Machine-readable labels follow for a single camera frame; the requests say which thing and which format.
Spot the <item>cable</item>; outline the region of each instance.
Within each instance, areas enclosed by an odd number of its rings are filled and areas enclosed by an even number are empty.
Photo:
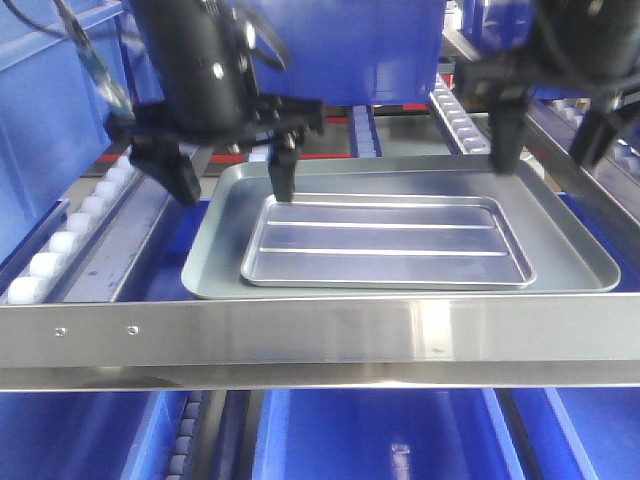
[[[607,93],[610,93],[607,92],[607,90],[615,90],[616,85],[621,84],[621,82],[618,81],[599,86],[585,77],[557,42],[551,21],[543,12],[539,1],[536,0],[534,2],[534,8],[536,23],[540,28],[542,38],[548,47],[549,52],[553,56],[554,61],[563,73],[567,75],[580,90],[585,91],[592,99],[602,101],[603,98],[607,97]],[[601,113],[606,122],[611,125],[618,135],[621,135],[629,128],[629,124],[627,124],[615,111],[605,111],[602,109]]]
[[[280,36],[273,27],[269,25],[269,22],[247,5],[240,4],[236,6],[235,9],[236,12],[242,15],[242,17],[251,23],[260,33],[260,36],[267,43],[269,48],[271,48],[275,57],[269,55],[260,48],[254,48],[252,52],[271,68],[280,71],[286,70],[289,62],[291,62],[291,56],[289,55],[289,51],[287,50],[284,42],[280,39]]]
[[[14,17],[16,17],[16,19],[18,19],[21,23],[23,23],[24,25],[26,25],[27,27],[42,32],[46,35],[52,36],[54,38],[60,38],[63,40],[69,40],[69,36],[60,31],[60,30],[56,30],[53,28],[49,28],[46,25],[43,25],[41,23],[36,22],[35,20],[32,20],[31,18],[29,18],[27,15],[24,14],[24,12],[22,10],[20,10],[18,7],[16,7],[16,5],[13,3],[13,0],[2,0],[2,3],[4,3],[4,5],[7,7],[7,9],[13,14]],[[136,33],[131,33],[131,32],[104,32],[104,33],[98,33],[95,35],[91,35],[91,38],[94,40],[99,40],[102,38],[112,38],[112,37],[116,37],[120,35],[122,38],[124,39],[131,39],[131,40],[140,40],[140,35],[136,34]]]
[[[22,23],[26,26],[31,27],[34,30],[38,30],[39,32],[46,33],[47,35],[51,35],[56,38],[68,38],[66,33],[63,33],[59,30],[54,30],[52,28],[47,27],[46,25],[42,25],[41,23],[35,22],[27,17],[18,7],[15,6],[13,0],[2,0],[5,6],[9,9],[9,11]]]

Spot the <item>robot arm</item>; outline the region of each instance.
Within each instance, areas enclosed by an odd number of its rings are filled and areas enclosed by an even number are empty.
[[[127,139],[131,163],[185,204],[198,201],[200,186],[179,151],[180,142],[221,149],[271,144],[274,194],[279,201],[291,201],[304,135],[309,130],[322,133],[323,105],[260,93],[252,55],[279,69],[289,60],[275,32],[248,8],[231,8],[224,0],[130,4],[165,100],[134,105],[132,115],[112,108],[106,122],[112,140]],[[251,44],[247,33],[256,28],[271,43],[275,58]]]
[[[493,133],[490,160],[511,173],[524,145],[524,116],[535,86],[567,88],[591,99],[570,154],[594,166],[640,114],[632,95],[640,56],[640,1],[537,0],[524,46],[460,64],[462,95],[481,99]]]

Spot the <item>metal tray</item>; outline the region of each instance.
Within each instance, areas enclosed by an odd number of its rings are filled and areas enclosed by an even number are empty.
[[[517,289],[535,275],[487,197],[269,196],[242,267],[258,286]]]
[[[620,270],[607,252],[524,163],[514,175],[502,177],[493,174],[485,155],[306,160],[298,165],[296,189],[316,194],[494,199],[536,272],[535,280],[524,288],[499,294],[604,292],[620,280]],[[211,299],[370,296],[371,289],[359,288],[258,287],[242,277],[245,252],[271,193],[263,163],[245,163],[224,172],[183,268],[185,287],[197,297]],[[376,289],[378,296],[406,294],[406,290]]]

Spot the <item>metal shelf frame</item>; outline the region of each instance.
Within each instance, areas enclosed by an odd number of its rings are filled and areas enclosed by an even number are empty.
[[[535,120],[540,160],[632,260],[635,216]],[[638,312],[640,293],[2,306],[0,390],[640,385]]]

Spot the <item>blue storage container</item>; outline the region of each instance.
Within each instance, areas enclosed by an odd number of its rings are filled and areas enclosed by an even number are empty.
[[[76,7],[98,3],[78,1]],[[29,13],[35,18],[45,11]],[[90,35],[101,34],[95,46],[125,84],[116,25],[121,13],[122,6],[110,2],[79,18]],[[0,8],[0,262],[109,145],[102,127],[107,105],[75,47],[44,33],[25,32],[15,22]]]
[[[462,33],[483,53],[522,45],[527,39],[531,0],[465,0]]]
[[[514,398],[545,478],[640,478],[640,389],[522,389]]]
[[[163,479],[187,395],[1,394],[0,478]]]
[[[124,13],[120,18],[122,30],[133,35],[123,39],[122,44],[125,47],[125,55],[127,56],[126,64],[130,66],[131,71],[131,94],[134,103],[138,102],[157,102],[164,98],[158,76],[156,74],[151,60],[147,56],[144,43],[140,39],[135,38],[139,35],[138,27],[131,14],[131,7],[128,0],[123,0]]]
[[[254,480],[524,479],[493,390],[273,390]]]
[[[265,92],[329,105],[426,103],[445,0],[250,0],[291,52],[284,73],[258,64]]]
[[[68,0],[67,3],[76,13],[104,5],[107,0]],[[15,1],[18,8],[30,19],[42,24],[56,24],[60,28],[57,10],[51,0]],[[15,40],[32,33],[33,30],[15,18],[2,3],[0,4],[0,44]]]

